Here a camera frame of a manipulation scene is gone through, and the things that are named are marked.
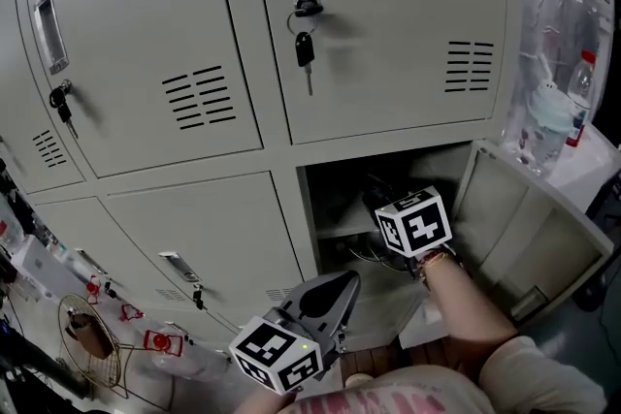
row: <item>car key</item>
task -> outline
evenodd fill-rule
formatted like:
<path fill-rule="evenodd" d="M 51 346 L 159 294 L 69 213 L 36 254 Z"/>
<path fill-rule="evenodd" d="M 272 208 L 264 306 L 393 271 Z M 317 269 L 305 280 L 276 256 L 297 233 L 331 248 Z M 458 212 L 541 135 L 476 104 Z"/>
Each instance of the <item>car key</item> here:
<path fill-rule="evenodd" d="M 66 95 L 71 92 L 71 83 L 68 80 L 54 88 L 49 95 L 49 105 L 58 111 L 60 120 L 67 125 L 71 134 L 77 139 L 78 132 L 71 120 L 71 111 L 67 105 Z"/>
<path fill-rule="evenodd" d="M 304 68 L 307 74 L 309 95 L 312 97 L 311 62 L 314 60 L 314 49 L 312 48 L 311 35 L 306 31 L 298 33 L 298 36 L 295 37 L 295 52 L 298 56 L 298 66 Z"/>

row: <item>sleeve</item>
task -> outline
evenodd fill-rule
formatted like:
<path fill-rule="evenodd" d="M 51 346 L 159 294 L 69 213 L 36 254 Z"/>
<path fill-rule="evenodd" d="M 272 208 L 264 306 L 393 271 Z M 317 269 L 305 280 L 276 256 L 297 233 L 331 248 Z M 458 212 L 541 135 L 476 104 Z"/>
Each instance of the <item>sleeve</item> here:
<path fill-rule="evenodd" d="M 601 414 L 606 406 L 600 386 L 575 367 L 545 357 L 526 336 L 508 341 L 492 354 L 479 385 L 499 413 Z"/>

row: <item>air vent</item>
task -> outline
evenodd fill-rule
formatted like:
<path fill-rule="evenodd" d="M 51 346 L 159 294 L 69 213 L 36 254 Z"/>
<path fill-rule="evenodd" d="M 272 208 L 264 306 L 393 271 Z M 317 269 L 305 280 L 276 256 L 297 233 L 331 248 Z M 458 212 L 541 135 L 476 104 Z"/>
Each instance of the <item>air vent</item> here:
<path fill-rule="evenodd" d="M 449 42 L 445 93 L 489 90 L 494 44 Z"/>
<path fill-rule="evenodd" d="M 222 66 L 162 81 L 180 130 L 236 119 Z"/>
<path fill-rule="evenodd" d="M 187 300 L 185 295 L 177 290 L 157 288 L 155 291 L 167 301 L 185 302 Z"/>
<path fill-rule="evenodd" d="M 283 290 L 266 290 L 268 298 L 274 302 L 282 302 L 291 293 L 293 288 L 285 288 Z"/>
<path fill-rule="evenodd" d="M 67 162 L 65 155 L 60 151 L 58 140 L 50 130 L 37 135 L 32 139 L 32 142 L 37 147 L 41 159 L 48 168 L 61 166 Z"/>

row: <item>white cloth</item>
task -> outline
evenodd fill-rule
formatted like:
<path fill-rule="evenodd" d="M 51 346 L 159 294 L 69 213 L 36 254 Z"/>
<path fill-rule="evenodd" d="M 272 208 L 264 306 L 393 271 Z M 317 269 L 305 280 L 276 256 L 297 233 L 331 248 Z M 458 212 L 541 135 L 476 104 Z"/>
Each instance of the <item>white cloth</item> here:
<path fill-rule="evenodd" d="M 580 371 L 546 358 L 527 337 L 500 347 L 487 361 L 478 388 L 439 366 L 384 374 L 359 388 L 296 402 L 282 414 L 601 414 L 604 391 Z"/>

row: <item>key ring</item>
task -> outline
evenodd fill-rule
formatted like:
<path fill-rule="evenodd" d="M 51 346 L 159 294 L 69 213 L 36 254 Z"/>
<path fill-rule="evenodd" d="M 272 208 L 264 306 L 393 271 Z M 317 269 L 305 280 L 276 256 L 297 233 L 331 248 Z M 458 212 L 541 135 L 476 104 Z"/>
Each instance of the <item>key ring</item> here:
<path fill-rule="evenodd" d="M 291 35 L 293 35 L 294 37 L 297 35 L 297 33 L 291 29 L 291 18 L 296 13 L 297 13 L 297 11 L 294 11 L 287 18 L 287 29 L 289 30 L 289 33 L 291 33 Z M 312 30 L 310 31 L 309 35 L 312 35 L 315 32 L 315 30 L 317 29 L 317 26 L 319 26 L 319 21 L 317 21 L 317 18 L 315 16 L 311 16 L 311 18 L 313 20 L 314 26 L 312 27 Z"/>

